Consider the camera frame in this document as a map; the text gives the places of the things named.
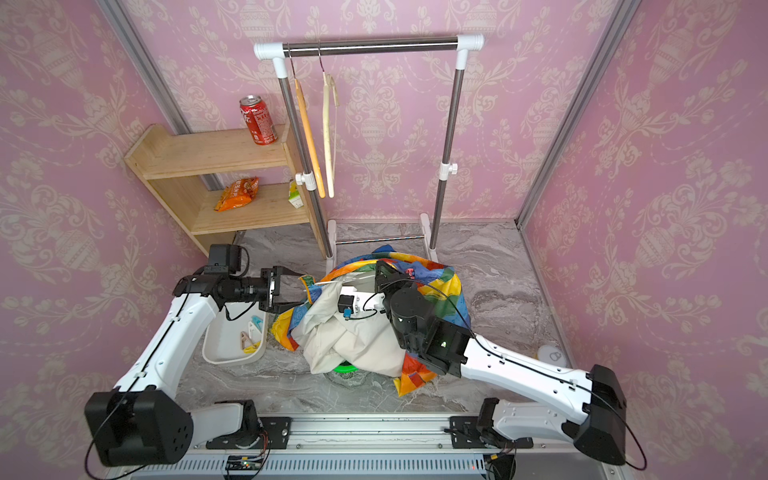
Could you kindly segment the white clothespin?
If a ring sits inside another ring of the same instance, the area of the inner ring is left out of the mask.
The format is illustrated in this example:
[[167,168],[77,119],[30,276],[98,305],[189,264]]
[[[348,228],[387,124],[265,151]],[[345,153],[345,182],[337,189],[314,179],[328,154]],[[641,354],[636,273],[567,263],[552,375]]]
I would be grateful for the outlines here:
[[254,323],[250,322],[248,324],[247,332],[248,332],[249,339],[252,342],[256,342],[261,339],[261,331],[257,328],[257,326]]

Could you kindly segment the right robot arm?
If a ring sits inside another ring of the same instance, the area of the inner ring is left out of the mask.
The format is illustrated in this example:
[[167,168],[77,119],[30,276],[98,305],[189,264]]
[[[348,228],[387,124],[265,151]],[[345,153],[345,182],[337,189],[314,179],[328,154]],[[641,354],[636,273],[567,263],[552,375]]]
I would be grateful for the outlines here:
[[452,323],[421,293],[424,282],[380,260],[375,288],[401,348],[430,371],[505,388],[559,416],[556,431],[582,454],[605,464],[627,462],[627,400],[608,367],[568,369],[503,348],[475,333],[464,317]]

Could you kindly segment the rainbow striped jacket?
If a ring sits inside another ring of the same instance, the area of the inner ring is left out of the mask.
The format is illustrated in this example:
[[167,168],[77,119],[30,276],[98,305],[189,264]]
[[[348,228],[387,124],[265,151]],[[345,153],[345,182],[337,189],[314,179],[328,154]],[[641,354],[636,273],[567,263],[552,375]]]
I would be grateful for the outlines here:
[[342,362],[349,362],[360,370],[391,377],[397,393],[404,396],[438,374],[399,346],[384,313],[348,321],[337,307],[343,286],[373,293],[378,260],[410,273],[418,291],[435,305],[438,317],[462,327],[471,324],[463,286],[452,267],[385,245],[338,265],[319,282],[303,276],[306,300],[279,314],[271,334],[287,350],[302,349],[313,374],[329,373]]

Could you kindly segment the yellow clothespin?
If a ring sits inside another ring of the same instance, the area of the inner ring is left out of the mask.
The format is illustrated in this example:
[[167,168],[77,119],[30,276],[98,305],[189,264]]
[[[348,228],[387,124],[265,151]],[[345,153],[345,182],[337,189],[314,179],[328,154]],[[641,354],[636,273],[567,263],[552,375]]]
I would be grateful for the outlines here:
[[251,345],[246,346],[243,349],[243,353],[246,354],[246,355],[251,355],[251,354],[256,353],[259,348],[260,348],[260,343],[257,342],[255,344],[251,344]]

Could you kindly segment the wooden clothes hanger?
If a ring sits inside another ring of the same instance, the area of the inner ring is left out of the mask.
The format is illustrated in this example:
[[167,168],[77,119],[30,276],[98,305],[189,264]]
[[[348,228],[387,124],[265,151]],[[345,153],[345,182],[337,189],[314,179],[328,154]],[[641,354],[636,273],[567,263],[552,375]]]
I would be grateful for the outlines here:
[[318,50],[318,60],[323,76],[322,103],[322,134],[325,180],[327,196],[334,198],[335,189],[335,160],[336,160],[336,125],[337,113],[340,106],[339,94],[334,77],[325,69],[321,50]]
[[320,164],[319,159],[317,155],[317,147],[314,141],[314,135],[311,127],[311,122],[308,115],[308,109],[306,104],[306,99],[304,96],[304,92],[301,86],[301,83],[298,79],[298,76],[296,74],[295,66],[294,66],[294,60],[292,51],[288,52],[288,56],[290,59],[291,64],[291,70],[293,73],[294,78],[294,86],[296,89],[296,99],[297,99],[297,105],[299,109],[299,114],[301,118],[301,124],[304,131],[305,141],[309,153],[309,158],[312,166],[312,173],[315,179],[315,185],[317,187],[317,192],[321,199],[326,197],[326,189],[323,182],[323,177],[320,171]]

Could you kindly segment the teal clothespin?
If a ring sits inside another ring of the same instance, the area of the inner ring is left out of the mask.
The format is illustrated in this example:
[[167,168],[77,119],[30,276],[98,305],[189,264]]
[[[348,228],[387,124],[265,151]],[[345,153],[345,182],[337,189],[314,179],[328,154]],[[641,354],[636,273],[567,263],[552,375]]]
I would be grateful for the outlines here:
[[251,317],[251,323],[253,327],[260,333],[263,332],[263,319],[258,316]]

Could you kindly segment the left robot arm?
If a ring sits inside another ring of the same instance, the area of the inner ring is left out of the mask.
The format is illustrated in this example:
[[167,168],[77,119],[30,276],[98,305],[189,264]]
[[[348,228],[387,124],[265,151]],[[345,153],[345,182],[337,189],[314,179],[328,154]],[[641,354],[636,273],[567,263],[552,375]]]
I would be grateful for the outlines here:
[[182,277],[170,309],[144,351],[109,391],[95,392],[84,407],[92,440],[87,448],[106,467],[134,473],[150,465],[179,462],[188,450],[208,443],[239,449],[270,448],[254,403],[235,400],[187,411],[176,401],[181,376],[209,325],[230,308],[257,307],[282,313],[283,266],[256,277],[242,264],[245,248],[215,244],[207,263]]

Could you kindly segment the pink clothespin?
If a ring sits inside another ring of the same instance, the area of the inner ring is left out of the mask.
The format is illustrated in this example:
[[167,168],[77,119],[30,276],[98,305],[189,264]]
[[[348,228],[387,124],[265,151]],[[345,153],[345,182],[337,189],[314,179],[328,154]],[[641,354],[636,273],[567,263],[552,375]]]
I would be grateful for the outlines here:
[[254,343],[249,339],[248,333],[246,333],[244,331],[241,331],[240,332],[240,346],[241,346],[241,350],[243,351],[243,349],[246,346],[251,345],[251,344],[254,344]]

